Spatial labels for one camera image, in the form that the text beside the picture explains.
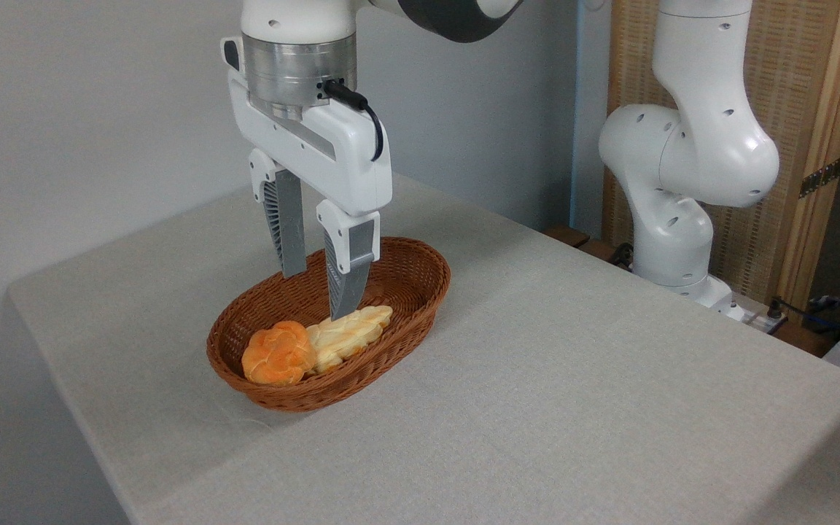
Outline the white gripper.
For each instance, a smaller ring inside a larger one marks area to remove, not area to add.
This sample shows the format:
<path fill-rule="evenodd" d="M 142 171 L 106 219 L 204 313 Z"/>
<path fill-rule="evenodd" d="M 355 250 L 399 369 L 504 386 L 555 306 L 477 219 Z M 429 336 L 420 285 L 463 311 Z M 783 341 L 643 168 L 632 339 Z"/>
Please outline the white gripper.
<path fill-rule="evenodd" d="M 330 318 L 359 308 L 380 259 L 380 214 L 392 198 L 383 123 L 357 90 L 352 36 L 286 44 L 238 36 L 221 41 L 233 114 L 244 139 L 254 199 L 263 205 L 284 278 L 306 271 L 301 184 L 324 199 Z"/>

